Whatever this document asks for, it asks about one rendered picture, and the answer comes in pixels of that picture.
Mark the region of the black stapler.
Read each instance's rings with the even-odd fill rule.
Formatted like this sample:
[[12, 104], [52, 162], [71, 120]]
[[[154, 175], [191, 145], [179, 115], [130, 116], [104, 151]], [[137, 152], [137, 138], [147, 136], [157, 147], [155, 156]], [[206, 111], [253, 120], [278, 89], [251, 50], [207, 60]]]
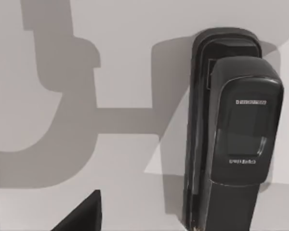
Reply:
[[182, 222], [250, 231], [269, 174], [284, 86], [251, 31], [211, 27], [192, 45]]

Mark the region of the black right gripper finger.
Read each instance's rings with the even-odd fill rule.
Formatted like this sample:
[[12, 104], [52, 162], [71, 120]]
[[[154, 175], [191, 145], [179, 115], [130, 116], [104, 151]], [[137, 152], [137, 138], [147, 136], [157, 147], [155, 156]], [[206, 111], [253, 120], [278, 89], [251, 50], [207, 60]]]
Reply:
[[101, 190], [94, 190], [50, 231], [102, 231]]

